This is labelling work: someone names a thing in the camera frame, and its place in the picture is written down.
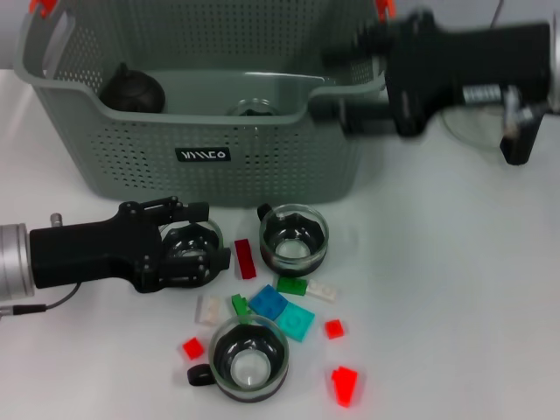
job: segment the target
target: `glass mug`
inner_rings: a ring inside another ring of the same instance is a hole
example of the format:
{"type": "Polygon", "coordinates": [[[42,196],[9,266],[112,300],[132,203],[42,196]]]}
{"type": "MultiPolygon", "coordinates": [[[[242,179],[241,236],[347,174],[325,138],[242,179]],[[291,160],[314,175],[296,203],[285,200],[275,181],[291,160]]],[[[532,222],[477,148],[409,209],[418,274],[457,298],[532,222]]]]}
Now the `glass mug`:
{"type": "Polygon", "coordinates": [[[290,349],[278,326],[258,315],[231,318],[214,333],[208,364],[191,367],[189,383],[216,384],[236,401],[258,403],[273,396],[288,374],[290,349]]]}

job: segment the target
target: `green lego brick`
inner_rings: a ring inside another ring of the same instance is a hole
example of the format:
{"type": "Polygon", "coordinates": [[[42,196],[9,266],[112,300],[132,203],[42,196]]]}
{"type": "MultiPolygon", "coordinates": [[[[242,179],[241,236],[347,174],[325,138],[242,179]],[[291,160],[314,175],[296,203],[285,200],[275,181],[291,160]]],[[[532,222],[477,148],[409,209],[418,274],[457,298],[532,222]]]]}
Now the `green lego brick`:
{"type": "Polygon", "coordinates": [[[303,278],[280,277],[278,278],[276,291],[303,296],[305,291],[307,291],[307,280],[303,278]]]}
{"type": "Polygon", "coordinates": [[[234,306],[235,313],[237,315],[249,315],[253,313],[249,309],[249,304],[247,302],[247,299],[245,297],[242,297],[242,295],[232,296],[231,303],[234,306]]]}

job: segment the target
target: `red cube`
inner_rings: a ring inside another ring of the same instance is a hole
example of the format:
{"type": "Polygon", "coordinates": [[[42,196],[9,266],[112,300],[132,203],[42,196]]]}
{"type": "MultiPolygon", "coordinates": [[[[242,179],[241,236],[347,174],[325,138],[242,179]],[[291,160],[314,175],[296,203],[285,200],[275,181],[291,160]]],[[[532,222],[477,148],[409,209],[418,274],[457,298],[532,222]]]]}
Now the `red cube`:
{"type": "Polygon", "coordinates": [[[183,345],[183,350],[185,350],[186,355],[189,356],[191,360],[200,357],[204,353],[204,347],[196,338],[189,339],[183,345]]]}
{"type": "Polygon", "coordinates": [[[337,339],[338,337],[342,337],[344,335],[344,328],[342,327],[342,323],[338,319],[326,322],[325,330],[326,336],[329,338],[329,340],[337,339]]]}

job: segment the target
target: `gray wall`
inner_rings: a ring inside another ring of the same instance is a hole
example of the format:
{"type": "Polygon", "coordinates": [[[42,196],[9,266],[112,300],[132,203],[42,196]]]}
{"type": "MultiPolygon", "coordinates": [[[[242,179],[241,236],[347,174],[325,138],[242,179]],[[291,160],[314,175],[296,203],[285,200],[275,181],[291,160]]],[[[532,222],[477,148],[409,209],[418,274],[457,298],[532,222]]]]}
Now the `gray wall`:
{"type": "MultiPolygon", "coordinates": [[[[19,26],[29,2],[30,0],[0,0],[0,68],[11,67],[19,26]]],[[[468,27],[489,25],[498,0],[396,0],[396,4],[400,15],[425,4],[435,11],[436,19],[442,24],[468,27]]],[[[560,11],[560,0],[505,0],[500,23],[550,20],[555,8],[560,11]]]]}

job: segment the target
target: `white tabletop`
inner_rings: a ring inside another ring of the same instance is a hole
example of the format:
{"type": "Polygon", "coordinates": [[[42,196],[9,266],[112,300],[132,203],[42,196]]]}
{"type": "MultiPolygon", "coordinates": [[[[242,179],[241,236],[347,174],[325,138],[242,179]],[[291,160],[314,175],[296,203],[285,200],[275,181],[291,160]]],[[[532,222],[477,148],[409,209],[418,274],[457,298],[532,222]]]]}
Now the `white tabletop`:
{"type": "MultiPolygon", "coordinates": [[[[250,296],[273,279],[256,252],[256,211],[212,208],[227,241],[251,240],[257,279],[240,280],[232,264],[203,289],[151,295],[108,279],[56,310],[3,318],[0,418],[557,418],[558,132],[560,120],[546,118],[523,167],[458,142],[438,120],[422,141],[368,141],[351,194],[318,206],[332,236],[311,277],[338,285],[339,299],[290,297],[317,320],[303,343],[290,341],[288,379],[266,402],[186,382],[193,363],[178,346],[213,332],[194,323],[198,295],[250,296]],[[347,336],[329,341],[322,323],[336,318],[347,336]],[[365,380],[350,409],[327,380],[339,365],[365,380]]],[[[54,212],[66,224],[107,219],[118,205],[88,189],[32,89],[9,71],[0,72],[0,202],[0,223],[29,229],[54,212]]]]}

